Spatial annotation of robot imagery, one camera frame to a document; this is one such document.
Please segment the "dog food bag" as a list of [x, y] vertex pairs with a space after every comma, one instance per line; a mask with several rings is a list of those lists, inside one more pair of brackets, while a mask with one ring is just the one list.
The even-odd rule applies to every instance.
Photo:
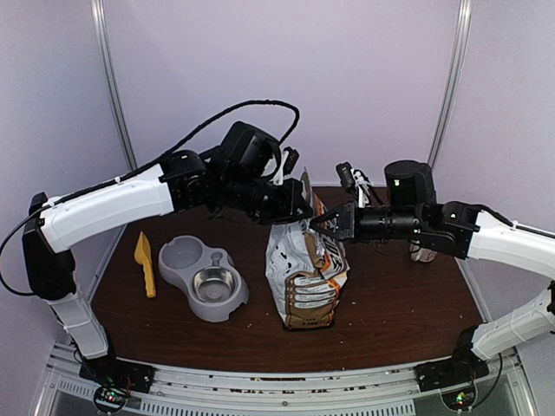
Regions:
[[328, 328], [350, 266], [339, 242], [304, 219], [271, 227], [265, 276], [285, 329]]

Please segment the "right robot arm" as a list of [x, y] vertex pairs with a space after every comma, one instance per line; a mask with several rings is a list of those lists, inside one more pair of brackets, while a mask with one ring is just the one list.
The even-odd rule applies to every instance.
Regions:
[[[508, 264], [554, 277], [554, 235], [511, 221], [486, 205], [436, 200], [431, 167], [398, 160], [384, 169], [388, 203], [372, 205], [370, 185], [349, 163], [337, 165], [342, 187], [357, 192], [344, 203], [310, 221], [310, 228], [337, 241], [407, 240], [459, 259]], [[444, 373], [460, 383], [502, 351], [554, 330], [554, 287], [510, 313], [460, 333]]]

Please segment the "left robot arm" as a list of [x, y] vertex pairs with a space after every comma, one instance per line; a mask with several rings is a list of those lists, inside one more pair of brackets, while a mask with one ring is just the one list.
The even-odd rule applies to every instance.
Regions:
[[92, 372], [107, 385], [124, 378], [108, 335], [75, 282], [73, 245], [143, 218], [198, 206], [243, 211], [256, 224], [287, 224], [310, 218], [303, 185], [289, 178], [297, 155], [283, 156], [263, 130], [235, 122], [223, 141], [202, 153], [171, 151], [151, 166], [63, 197], [32, 198], [23, 229], [23, 255], [32, 292], [62, 321]]

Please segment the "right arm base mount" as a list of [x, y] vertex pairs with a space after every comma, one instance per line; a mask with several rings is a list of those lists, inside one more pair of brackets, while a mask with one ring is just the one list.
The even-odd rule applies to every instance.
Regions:
[[422, 393], [459, 384], [472, 384], [476, 379], [487, 375], [488, 365], [480, 359], [450, 357], [415, 367], [415, 376]]

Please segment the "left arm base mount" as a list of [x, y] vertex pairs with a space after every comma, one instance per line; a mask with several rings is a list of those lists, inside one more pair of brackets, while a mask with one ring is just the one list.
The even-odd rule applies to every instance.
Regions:
[[106, 355], [97, 359], [82, 359], [79, 376], [104, 387], [114, 387], [124, 393], [149, 393], [155, 374], [154, 367], [123, 361]]

